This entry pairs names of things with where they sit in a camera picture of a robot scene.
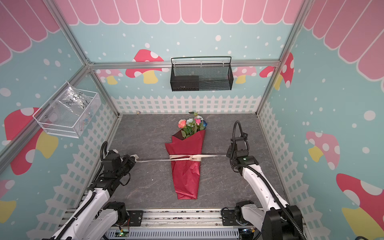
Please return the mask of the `cream ribbon strip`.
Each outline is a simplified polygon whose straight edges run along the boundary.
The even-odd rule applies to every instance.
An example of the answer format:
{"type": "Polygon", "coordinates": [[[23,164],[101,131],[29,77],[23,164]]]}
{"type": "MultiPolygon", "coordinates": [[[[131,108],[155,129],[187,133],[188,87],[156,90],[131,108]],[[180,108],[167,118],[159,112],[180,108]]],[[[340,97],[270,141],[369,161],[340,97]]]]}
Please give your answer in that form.
{"type": "Polygon", "coordinates": [[[192,161],[192,162],[201,162],[205,158],[216,158],[216,157],[226,157],[226,155],[169,155],[168,159],[150,159],[143,160],[140,159],[137,155],[133,155],[136,163],[149,163],[149,162],[176,162],[176,161],[192,161]]]}

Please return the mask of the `light blue fake flower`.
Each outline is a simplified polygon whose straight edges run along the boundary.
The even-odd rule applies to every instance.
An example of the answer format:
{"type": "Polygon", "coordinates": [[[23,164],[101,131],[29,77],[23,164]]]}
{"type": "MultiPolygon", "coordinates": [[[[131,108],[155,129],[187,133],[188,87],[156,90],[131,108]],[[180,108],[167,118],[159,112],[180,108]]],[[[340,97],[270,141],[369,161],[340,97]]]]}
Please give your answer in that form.
{"type": "Polygon", "coordinates": [[[202,126],[202,122],[204,118],[200,116],[198,113],[192,114],[193,117],[187,119],[187,126],[184,129],[181,129],[181,134],[184,139],[191,137],[199,131],[205,130],[202,126]],[[195,119],[200,119],[200,125],[196,125],[195,119]]]}

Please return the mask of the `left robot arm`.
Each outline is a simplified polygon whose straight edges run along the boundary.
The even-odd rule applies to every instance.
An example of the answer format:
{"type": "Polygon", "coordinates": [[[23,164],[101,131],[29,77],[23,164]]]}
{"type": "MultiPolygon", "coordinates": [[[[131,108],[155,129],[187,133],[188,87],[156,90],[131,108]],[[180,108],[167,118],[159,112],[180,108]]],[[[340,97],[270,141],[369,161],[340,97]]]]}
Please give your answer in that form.
{"type": "Polygon", "coordinates": [[[127,184],[122,178],[130,175],[138,156],[120,156],[111,150],[102,157],[103,171],[87,188],[85,200],[51,240],[99,240],[112,226],[121,227],[131,219],[125,203],[111,202],[110,198],[119,186],[127,184]]]}

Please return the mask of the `pink orange fake rose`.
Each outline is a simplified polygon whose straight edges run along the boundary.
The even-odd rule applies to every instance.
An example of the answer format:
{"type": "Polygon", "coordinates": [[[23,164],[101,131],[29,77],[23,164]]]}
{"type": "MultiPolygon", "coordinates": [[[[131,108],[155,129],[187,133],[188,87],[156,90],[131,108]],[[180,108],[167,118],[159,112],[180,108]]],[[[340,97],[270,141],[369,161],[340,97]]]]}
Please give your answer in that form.
{"type": "Polygon", "coordinates": [[[184,129],[187,126],[187,120],[180,120],[178,122],[178,128],[184,129]]]}

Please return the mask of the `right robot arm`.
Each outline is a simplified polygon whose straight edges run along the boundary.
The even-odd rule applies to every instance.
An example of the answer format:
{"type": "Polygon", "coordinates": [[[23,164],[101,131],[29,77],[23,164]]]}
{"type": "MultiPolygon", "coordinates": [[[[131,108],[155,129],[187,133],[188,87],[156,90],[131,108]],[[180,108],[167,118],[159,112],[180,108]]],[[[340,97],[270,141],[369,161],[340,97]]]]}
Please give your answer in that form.
{"type": "Polygon", "coordinates": [[[227,157],[233,170],[248,182],[262,204],[260,209],[251,201],[237,203],[237,222],[253,225],[264,240],[305,240],[301,211],[285,201],[267,180],[256,158],[249,155],[248,140],[231,138],[227,157]]]}

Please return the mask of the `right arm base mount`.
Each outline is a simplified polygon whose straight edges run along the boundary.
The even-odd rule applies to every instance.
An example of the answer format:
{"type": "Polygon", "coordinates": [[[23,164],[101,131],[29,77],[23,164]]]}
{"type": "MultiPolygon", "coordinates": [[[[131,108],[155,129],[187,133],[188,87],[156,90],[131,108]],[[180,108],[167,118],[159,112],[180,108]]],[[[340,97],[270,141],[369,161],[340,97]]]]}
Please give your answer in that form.
{"type": "Polygon", "coordinates": [[[222,208],[220,211],[223,226],[239,226],[235,209],[227,207],[222,208]]]}

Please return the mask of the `dark red wrapping paper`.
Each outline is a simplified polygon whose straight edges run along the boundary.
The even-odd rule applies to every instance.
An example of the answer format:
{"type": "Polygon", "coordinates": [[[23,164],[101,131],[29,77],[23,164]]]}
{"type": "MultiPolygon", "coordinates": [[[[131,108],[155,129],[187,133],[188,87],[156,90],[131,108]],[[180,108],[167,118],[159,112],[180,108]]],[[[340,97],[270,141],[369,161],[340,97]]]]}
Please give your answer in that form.
{"type": "MultiPolygon", "coordinates": [[[[206,131],[198,131],[183,138],[181,131],[172,135],[172,142],[165,147],[169,155],[199,155],[202,153],[206,131]]],[[[172,161],[172,176],[178,200],[196,200],[200,184],[201,163],[198,161],[172,161]]]]}

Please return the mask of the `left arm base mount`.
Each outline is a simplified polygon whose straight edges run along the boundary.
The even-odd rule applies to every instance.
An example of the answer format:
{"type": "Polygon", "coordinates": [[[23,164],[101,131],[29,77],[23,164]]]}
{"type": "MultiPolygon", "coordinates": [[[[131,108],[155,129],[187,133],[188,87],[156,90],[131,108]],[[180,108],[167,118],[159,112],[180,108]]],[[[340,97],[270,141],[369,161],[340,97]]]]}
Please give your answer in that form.
{"type": "Polygon", "coordinates": [[[127,227],[140,227],[143,220],[144,211],[127,210],[128,222],[127,227]]]}

